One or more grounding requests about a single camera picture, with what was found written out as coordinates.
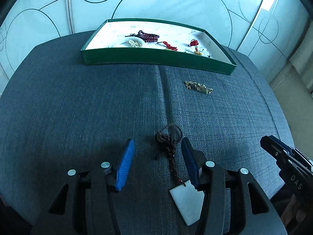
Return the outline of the person's right hand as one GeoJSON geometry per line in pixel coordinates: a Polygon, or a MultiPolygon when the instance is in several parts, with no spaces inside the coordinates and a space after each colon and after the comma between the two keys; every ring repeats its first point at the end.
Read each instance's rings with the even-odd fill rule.
{"type": "Polygon", "coordinates": [[[312,234],[312,211],[303,210],[295,195],[283,211],[281,221],[287,234],[312,234]]]}

